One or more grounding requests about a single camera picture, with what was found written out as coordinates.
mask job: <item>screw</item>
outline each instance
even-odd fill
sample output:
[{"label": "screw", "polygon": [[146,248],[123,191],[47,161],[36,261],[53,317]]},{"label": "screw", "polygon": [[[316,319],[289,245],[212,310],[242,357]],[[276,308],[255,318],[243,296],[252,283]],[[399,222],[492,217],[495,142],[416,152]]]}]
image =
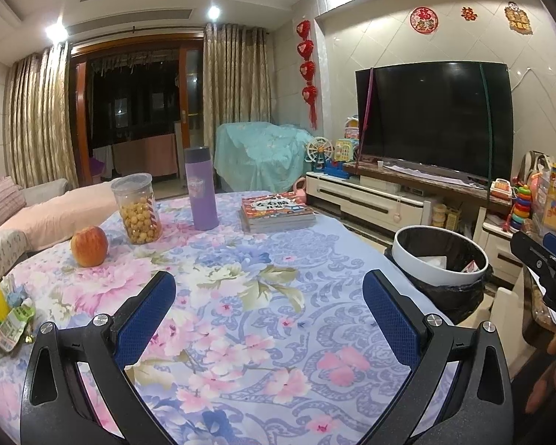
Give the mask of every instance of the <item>screw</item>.
[{"label": "screw", "polygon": [[482,328],[484,328],[484,330],[488,331],[489,333],[494,333],[496,331],[496,326],[490,321],[484,321],[482,323]]},{"label": "screw", "polygon": [[53,329],[54,329],[54,324],[47,322],[42,324],[42,327],[39,328],[39,331],[42,332],[43,334],[48,334]]},{"label": "screw", "polygon": [[93,324],[95,326],[103,326],[107,324],[109,317],[106,314],[98,314],[93,318]]},{"label": "screw", "polygon": [[443,324],[443,318],[438,314],[429,314],[426,317],[426,322],[431,326],[437,327]]}]

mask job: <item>sofa armrest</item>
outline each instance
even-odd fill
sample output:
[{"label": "sofa armrest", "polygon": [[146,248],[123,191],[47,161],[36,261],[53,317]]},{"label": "sofa armrest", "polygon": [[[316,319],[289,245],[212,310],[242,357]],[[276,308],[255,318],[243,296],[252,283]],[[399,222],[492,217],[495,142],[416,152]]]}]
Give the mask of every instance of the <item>sofa armrest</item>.
[{"label": "sofa armrest", "polygon": [[27,207],[46,202],[54,197],[63,195],[68,190],[68,181],[66,179],[58,179],[53,182],[46,182],[35,187],[23,189]]}]

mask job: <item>purple water bottle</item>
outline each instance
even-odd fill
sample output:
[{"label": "purple water bottle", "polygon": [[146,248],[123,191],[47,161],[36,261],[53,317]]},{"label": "purple water bottle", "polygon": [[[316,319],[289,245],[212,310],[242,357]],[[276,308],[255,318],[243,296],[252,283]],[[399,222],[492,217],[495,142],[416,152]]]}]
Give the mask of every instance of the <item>purple water bottle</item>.
[{"label": "purple water bottle", "polygon": [[185,149],[185,175],[190,193],[194,228],[208,231],[218,226],[212,159],[208,147]]}]

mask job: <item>chinese character decoration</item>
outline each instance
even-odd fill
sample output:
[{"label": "chinese character decoration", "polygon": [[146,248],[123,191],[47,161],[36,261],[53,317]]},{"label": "chinese character decoration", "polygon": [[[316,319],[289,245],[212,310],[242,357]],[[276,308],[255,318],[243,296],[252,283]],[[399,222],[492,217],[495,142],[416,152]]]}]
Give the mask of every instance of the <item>chinese character decoration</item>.
[{"label": "chinese character decoration", "polygon": [[302,38],[302,42],[297,45],[297,52],[303,57],[304,62],[299,67],[301,76],[307,83],[307,86],[301,91],[301,95],[305,102],[309,105],[309,120],[311,120],[311,128],[317,130],[317,109],[315,108],[315,100],[317,99],[317,87],[313,85],[313,76],[315,75],[315,64],[311,61],[313,54],[313,40],[310,40],[311,22],[303,20],[297,25],[297,34]]},{"label": "chinese character decoration", "polygon": [[509,5],[504,9],[504,14],[509,21],[511,30],[521,35],[533,35],[534,32],[531,29],[531,23],[529,23],[527,13],[519,8],[519,5],[514,1],[509,2]]},{"label": "chinese character decoration", "polygon": [[418,33],[431,34],[439,26],[439,17],[426,6],[419,6],[410,14],[410,25]]},{"label": "chinese character decoration", "polygon": [[478,18],[477,13],[474,13],[470,7],[465,6],[461,9],[461,16],[466,19],[466,22],[474,22]]}]

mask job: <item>apple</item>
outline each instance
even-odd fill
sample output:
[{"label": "apple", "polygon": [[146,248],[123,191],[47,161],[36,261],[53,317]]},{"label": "apple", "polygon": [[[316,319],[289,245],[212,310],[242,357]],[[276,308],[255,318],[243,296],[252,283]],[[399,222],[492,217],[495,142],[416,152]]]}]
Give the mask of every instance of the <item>apple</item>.
[{"label": "apple", "polygon": [[107,256],[107,236],[100,227],[89,226],[72,236],[70,250],[82,267],[99,266]]}]

